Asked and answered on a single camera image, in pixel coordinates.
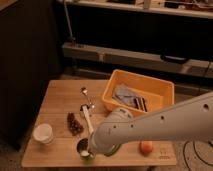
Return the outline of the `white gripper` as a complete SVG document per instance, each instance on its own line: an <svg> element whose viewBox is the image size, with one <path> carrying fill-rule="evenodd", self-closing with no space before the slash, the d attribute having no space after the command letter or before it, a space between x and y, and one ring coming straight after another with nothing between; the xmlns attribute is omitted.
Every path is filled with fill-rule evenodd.
<svg viewBox="0 0 213 171"><path fill-rule="evenodd" d="M107 152L107 143L97 132L93 132L88 139L88 150L93 155L105 154Z"/></svg>

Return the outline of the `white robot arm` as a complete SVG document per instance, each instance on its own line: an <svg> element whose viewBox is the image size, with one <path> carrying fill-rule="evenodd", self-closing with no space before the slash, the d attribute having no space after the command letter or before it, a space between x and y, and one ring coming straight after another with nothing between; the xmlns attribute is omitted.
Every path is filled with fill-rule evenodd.
<svg viewBox="0 0 213 171"><path fill-rule="evenodd" d="M90 135L88 150L108 155L131 141L185 140L213 140L213 92L137 117L119 107Z"/></svg>

